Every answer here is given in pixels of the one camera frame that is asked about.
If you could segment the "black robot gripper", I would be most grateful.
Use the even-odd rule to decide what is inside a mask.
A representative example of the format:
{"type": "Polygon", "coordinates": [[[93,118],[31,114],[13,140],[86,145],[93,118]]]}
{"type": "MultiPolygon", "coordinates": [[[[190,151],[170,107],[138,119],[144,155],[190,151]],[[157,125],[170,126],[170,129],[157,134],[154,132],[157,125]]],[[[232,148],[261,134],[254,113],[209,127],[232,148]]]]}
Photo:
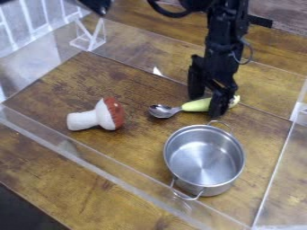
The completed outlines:
{"type": "Polygon", "coordinates": [[[214,90],[208,105],[208,116],[217,118],[226,112],[237,90],[233,74],[238,69],[242,44],[238,41],[221,44],[205,39],[205,45],[205,55],[192,55],[186,80],[188,97],[194,100],[204,95],[205,88],[214,90]],[[218,89],[213,82],[221,84],[225,89],[218,89]]]}

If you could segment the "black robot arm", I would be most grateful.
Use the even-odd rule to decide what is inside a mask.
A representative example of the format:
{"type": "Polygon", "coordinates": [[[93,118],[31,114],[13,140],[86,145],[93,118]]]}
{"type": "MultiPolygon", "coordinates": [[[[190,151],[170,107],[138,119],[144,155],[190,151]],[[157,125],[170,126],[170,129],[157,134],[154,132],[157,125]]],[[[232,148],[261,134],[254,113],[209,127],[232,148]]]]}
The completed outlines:
{"type": "Polygon", "coordinates": [[[246,42],[242,36],[248,31],[248,0],[178,0],[180,12],[169,12],[157,4],[158,0],[146,0],[150,8],[170,18],[182,18],[189,13],[206,14],[208,33],[205,37],[205,55],[192,55],[188,69],[188,96],[193,100],[212,92],[208,104],[208,116],[221,116],[230,107],[237,85],[233,75],[241,62],[242,48],[246,42]]]}

